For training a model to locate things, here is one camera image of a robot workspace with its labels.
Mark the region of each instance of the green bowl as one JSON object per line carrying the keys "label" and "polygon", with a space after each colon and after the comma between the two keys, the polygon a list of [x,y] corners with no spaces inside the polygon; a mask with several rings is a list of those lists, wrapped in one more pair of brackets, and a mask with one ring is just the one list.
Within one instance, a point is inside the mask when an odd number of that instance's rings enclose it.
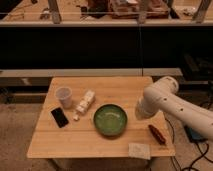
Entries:
{"label": "green bowl", "polygon": [[125,111],[114,104],[101,106],[94,115],[94,124],[98,132],[106,136],[121,134],[127,124]]}

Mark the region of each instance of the wooden table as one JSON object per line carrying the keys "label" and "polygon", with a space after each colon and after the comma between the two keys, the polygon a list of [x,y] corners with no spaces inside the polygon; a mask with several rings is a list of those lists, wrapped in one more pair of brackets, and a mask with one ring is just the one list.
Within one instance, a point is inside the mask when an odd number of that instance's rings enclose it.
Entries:
{"label": "wooden table", "polygon": [[[137,100],[143,89],[152,83],[150,77],[58,77],[53,78],[46,96],[37,126],[27,153],[28,158],[96,158],[128,157],[129,143],[150,145],[151,157],[173,156],[174,146],[162,112],[153,118],[139,121],[135,117]],[[50,111],[60,106],[54,97],[60,86],[73,91],[73,106],[64,110],[70,123],[58,128]],[[76,122],[72,119],[74,107],[91,89],[96,100],[85,116]],[[128,124],[122,136],[108,139],[101,136],[93,124],[93,114],[102,105],[113,103],[127,113]],[[155,125],[166,138],[166,145],[159,145],[148,130],[148,124]]]}

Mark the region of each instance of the floor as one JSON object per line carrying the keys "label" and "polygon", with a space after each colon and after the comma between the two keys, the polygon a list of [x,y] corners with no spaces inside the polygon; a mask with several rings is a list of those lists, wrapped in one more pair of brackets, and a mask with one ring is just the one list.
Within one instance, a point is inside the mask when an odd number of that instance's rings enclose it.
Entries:
{"label": "floor", "polygon": [[[207,99],[206,92],[182,92],[179,94],[188,101],[199,104]],[[0,171],[53,171],[54,168],[43,159],[28,159],[26,153],[32,138],[32,134],[42,108],[43,97],[19,97],[13,99],[12,103],[0,103]],[[176,158],[182,168],[200,156],[196,146],[189,143],[183,130],[183,124],[171,115],[166,117],[175,129]],[[213,160],[213,143],[210,145],[208,158]],[[146,161],[139,159],[83,159],[61,161],[57,160],[62,168],[70,166],[73,171],[141,171],[144,170]],[[202,158],[195,165],[200,171],[213,170],[213,164]],[[175,170],[169,157],[157,158],[151,167],[152,171],[173,171]]]}

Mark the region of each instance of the dark background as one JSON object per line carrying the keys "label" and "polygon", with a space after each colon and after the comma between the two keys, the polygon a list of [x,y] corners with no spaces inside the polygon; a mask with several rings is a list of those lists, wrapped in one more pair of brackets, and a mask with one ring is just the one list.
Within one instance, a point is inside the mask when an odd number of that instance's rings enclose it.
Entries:
{"label": "dark background", "polygon": [[0,69],[173,68],[212,56],[213,27],[0,27]]}

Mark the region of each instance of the small white object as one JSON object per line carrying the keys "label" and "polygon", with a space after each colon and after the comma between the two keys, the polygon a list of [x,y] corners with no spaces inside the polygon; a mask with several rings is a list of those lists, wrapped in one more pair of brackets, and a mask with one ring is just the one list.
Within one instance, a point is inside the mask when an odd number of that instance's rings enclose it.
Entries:
{"label": "small white object", "polygon": [[72,105],[72,90],[69,87],[59,87],[55,91],[56,98],[60,101],[64,109],[69,109]]}
{"label": "small white object", "polygon": [[148,144],[129,143],[129,156],[150,160],[150,146]]}
{"label": "small white object", "polygon": [[78,111],[78,112],[84,114],[84,113],[85,113],[85,108],[83,108],[82,106],[78,105],[78,106],[76,107],[76,111]]}
{"label": "small white object", "polygon": [[79,121],[79,116],[75,113],[74,115],[73,115],[73,120],[74,121]]}
{"label": "small white object", "polygon": [[85,114],[94,100],[95,100],[95,92],[88,90],[85,93],[83,100],[81,100],[80,103],[77,105],[76,111],[81,114]]}

